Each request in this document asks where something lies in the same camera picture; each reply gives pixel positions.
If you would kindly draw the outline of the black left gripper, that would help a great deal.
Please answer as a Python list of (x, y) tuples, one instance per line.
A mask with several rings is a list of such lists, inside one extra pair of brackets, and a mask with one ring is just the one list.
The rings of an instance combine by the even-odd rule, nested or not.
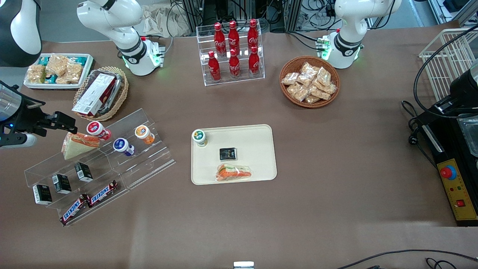
[(456, 78), (450, 86), (452, 108), (461, 109), (468, 114), (476, 114), (478, 107), (478, 60)]

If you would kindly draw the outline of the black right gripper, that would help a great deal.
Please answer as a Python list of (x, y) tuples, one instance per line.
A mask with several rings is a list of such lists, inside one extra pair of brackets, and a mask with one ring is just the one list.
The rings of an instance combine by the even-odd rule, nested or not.
[(37, 99), (23, 98), (17, 111), (1, 121), (1, 132), (5, 133), (5, 129), (8, 129), (8, 133), (32, 133), (38, 136), (46, 136), (46, 129), (65, 130), (73, 134), (78, 132), (75, 126), (76, 120), (73, 117), (63, 112), (45, 114), (41, 109), (45, 104), (46, 102)]

